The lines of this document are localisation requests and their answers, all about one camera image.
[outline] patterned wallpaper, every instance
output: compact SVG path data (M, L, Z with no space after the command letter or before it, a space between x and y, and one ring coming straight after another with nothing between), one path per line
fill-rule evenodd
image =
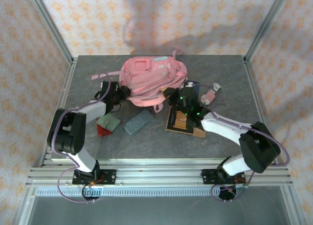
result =
M73 56L245 54L274 0L44 0Z
M313 0L286 0L252 59L270 129L286 146L307 224L313 224Z
M0 0L0 32L0 225L9 225L68 65L30 0Z

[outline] pink backpack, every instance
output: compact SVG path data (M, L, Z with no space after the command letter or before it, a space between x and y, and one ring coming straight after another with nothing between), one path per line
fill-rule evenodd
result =
M168 87L179 88L187 80L186 66L171 56L133 57L125 62L121 71L109 72L119 75L122 86L127 86L132 94L128 99L140 107L153 106L156 113L162 110L165 100L162 90ZM93 75L92 80L106 74Z

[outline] gray table surface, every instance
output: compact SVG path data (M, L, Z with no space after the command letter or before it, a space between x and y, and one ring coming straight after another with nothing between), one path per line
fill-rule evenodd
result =
M79 56L69 89L66 108L89 102L100 90L93 74L120 70L130 55ZM211 106L225 117L241 122L259 120L255 102L239 55L179 55L177 60L185 63L188 79L202 84L219 83L222 91ZM206 91L200 88L200 95ZM227 106L218 106L221 102ZM119 112L112 113L125 124L143 108L126 100ZM230 140L206 133L206 138L165 131L169 105L154 113L154 119L136 135L129 136L120 124L112 135L99 137L95 121L86 126L85 147L97 158L223 158L240 153L240 148Z

